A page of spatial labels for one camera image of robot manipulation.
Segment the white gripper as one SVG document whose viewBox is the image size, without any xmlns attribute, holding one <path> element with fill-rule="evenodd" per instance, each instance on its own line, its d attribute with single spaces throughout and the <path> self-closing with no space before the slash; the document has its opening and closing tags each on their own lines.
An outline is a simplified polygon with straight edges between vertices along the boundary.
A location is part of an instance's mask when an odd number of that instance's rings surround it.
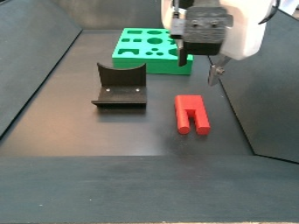
<svg viewBox="0 0 299 224">
<path fill-rule="evenodd" d="M 214 86 L 224 74 L 229 60 L 242 60 L 259 51 L 268 19 L 273 16 L 275 0 L 218 0 L 233 17 L 233 25 L 226 27 L 226 36 L 217 54 L 217 61 L 209 66 L 208 84 Z M 162 27 L 170 31 L 173 0 L 161 0 Z M 182 41 L 176 41 L 178 66 L 186 64 Z"/>
</svg>

